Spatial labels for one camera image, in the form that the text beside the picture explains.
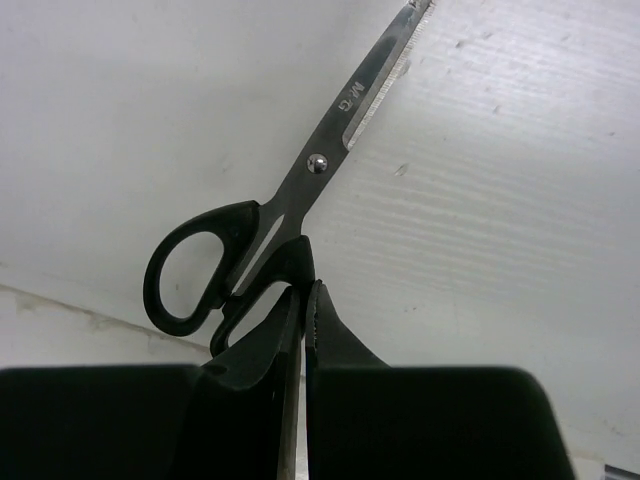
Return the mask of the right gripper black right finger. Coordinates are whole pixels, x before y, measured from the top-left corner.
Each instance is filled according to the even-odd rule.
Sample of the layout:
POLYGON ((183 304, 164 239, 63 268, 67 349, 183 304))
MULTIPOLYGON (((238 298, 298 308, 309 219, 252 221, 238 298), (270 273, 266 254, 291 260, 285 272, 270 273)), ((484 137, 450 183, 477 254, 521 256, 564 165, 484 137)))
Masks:
POLYGON ((499 366, 392 367, 316 282, 306 310, 313 479, 570 479, 541 384, 499 366))

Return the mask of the black handled scissors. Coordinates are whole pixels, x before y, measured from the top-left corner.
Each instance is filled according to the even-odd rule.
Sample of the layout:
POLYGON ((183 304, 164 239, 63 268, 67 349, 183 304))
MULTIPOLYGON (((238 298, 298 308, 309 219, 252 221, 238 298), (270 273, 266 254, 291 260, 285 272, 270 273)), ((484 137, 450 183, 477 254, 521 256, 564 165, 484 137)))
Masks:
POLYGON ((314 282, 310 241, 302 232, 304 218, 400 76, 434 7, 432 1, 409 1, 401 8, 340 90, 269 201, 249 200, 202 213, 159 243, 142 288, 144 310, 156 328, 186 337, 218 310, 223 319, 210 340, 211 354, 218 355, 271 285, 282 282, 302 291, 314 282), (221 241, 222 256, 194 311, 179 317, 162 302, 162 269, 177 245, 203 232, 221 241))

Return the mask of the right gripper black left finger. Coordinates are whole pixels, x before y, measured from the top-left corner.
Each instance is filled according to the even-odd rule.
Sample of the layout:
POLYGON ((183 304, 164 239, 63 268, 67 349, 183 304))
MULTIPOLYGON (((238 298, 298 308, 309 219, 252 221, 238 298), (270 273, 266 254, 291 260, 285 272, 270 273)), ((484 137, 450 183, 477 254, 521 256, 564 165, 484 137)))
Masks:
POLYGON ((202 365, 11 368, 5 479, 292 479, 301 296, 202 365))

